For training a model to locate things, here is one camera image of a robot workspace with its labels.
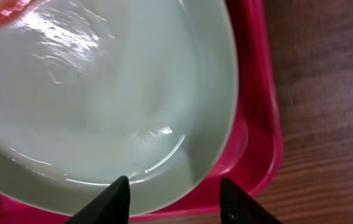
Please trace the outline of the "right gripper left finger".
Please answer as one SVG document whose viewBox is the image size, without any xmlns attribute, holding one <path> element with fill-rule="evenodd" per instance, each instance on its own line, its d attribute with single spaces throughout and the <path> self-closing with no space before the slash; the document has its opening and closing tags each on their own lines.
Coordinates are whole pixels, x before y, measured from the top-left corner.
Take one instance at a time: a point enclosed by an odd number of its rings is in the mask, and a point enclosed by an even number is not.
<svg viewBox="0 0 353 224">
<path fill-rule="evenodd" d="M 128 224 L 130 201 L 129 179 L 121 176 L 65 224 Z"/>
</svg>

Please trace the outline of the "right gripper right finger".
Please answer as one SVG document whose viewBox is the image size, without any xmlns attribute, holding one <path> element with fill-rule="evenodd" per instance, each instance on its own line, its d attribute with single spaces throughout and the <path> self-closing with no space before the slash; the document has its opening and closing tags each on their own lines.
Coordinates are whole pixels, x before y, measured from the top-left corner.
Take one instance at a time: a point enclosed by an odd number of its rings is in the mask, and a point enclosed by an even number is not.
<svg viewBox="0 0 353 224">
<path fill-rule="evenodd" d="M 220 183 L 222 224 L 283 224 L 228 177 Z"/>
</svg>

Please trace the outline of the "light blue plate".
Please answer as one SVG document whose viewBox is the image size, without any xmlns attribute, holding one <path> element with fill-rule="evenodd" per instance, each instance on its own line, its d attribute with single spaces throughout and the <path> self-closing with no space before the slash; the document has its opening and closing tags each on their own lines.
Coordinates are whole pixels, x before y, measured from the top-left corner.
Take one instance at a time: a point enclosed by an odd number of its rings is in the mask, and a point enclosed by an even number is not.
<svg viewBox="0 0 353 224">
<path fill-rule="evenodd" d="M 73 215 L 121 176 L 129 213 L 197 185 L 230 135 L 224 1 L 37 1 L 0 28 L 0 193 Z"/>
</svg>

